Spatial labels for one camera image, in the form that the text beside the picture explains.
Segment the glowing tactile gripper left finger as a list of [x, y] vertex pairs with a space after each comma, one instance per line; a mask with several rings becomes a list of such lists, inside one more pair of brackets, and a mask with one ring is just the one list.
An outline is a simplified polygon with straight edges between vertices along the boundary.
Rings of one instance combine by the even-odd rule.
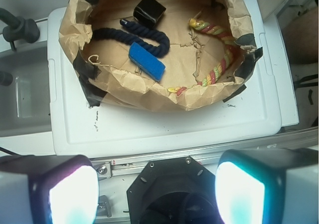
[[92, 224], [99, 182], [84, 155], [0, 159], [2, 224]]

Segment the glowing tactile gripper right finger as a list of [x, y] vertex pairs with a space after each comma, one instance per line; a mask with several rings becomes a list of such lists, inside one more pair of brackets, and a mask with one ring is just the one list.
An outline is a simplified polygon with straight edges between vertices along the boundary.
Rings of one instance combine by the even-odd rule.
[[319, 152], [227, 150], [216, 170], [215, 196], [226, 224], [317, 224]]

